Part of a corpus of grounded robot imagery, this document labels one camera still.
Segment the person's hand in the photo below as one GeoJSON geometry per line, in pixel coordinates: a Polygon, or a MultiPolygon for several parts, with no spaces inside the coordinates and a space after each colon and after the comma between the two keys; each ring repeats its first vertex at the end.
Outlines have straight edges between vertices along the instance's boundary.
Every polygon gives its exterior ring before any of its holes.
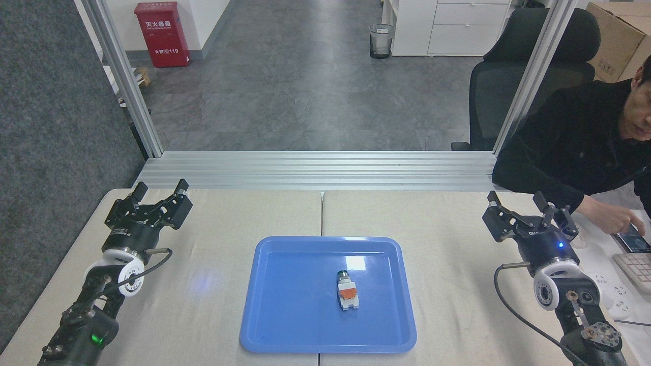
{"type": "Polygon", "coordinates": [[[584,195],[583,201],[576,211],[588,218],[589,222],[605,234],[628,232],[630,225],[633,225],[639,234],[646,234],[646,227],[642,220],[630,209],[622,206],[600,202],[593,197],[584,195]]]}

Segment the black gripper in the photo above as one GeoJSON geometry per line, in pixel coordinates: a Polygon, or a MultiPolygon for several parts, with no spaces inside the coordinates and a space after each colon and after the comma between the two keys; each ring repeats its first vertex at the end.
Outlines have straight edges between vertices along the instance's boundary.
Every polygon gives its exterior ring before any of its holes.
{"type": "Polygon", "coordinates": [[[144,253],[156,247],[160,239],[161,226],[178,230],[188,216],[193,204],[186,191],[189,185],[185,179],[179,180],[174,193],[154,205],[140,205],[148,186],[140,181],[135,190],[125,199],[117,199],[105,220],[112,228],[104,243],[104,251],[123,249],[144,253]]]}
{"type": "MultiPolygon", "coordinates": [[[[497,242],[502,242],[514,236],[514,229],[518,223],[524,224],[524,217],[502,206],[495,191],[489,192],[488,207],[482,220],[497,242]]],[[[578,229],[568,206],[556,208],[547,202],[541,192],[536,192],[533,197],[539,211],[543,214],[537,224],[539,231],[533,229],[517,229],[516,243],[524,262],[529,262],[528,273],[535,275],[545,266],[563,260],[572,260],[580,263],[574,252],[571,241],[578,235],[578,229]],[[558,229],[550,229],[554,220],[558,229]]]]}

